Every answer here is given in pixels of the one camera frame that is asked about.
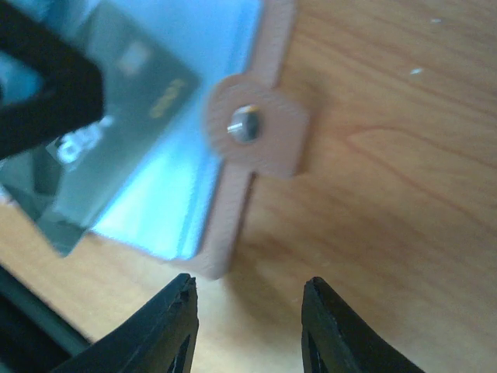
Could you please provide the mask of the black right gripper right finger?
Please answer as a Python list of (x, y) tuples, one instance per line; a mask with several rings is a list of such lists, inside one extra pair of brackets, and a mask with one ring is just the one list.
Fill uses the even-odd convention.
[(420, 372), (371, 329), (320, 277), (304, 286), (301, 350), (305, 372)]

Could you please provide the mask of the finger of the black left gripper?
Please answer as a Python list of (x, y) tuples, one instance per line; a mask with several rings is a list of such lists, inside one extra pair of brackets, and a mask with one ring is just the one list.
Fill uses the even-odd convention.
[(35, 96), (1, 108), (1, 158), (103, 117), (103, 74), (56, 33), (1, 2), (1, 51), (44, 78)]

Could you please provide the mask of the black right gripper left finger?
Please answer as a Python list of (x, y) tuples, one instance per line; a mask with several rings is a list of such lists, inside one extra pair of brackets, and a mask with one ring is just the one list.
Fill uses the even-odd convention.
[(190, 372), (199, 329), (196, 279), (180, 274), (113, 332), (55, 372)]

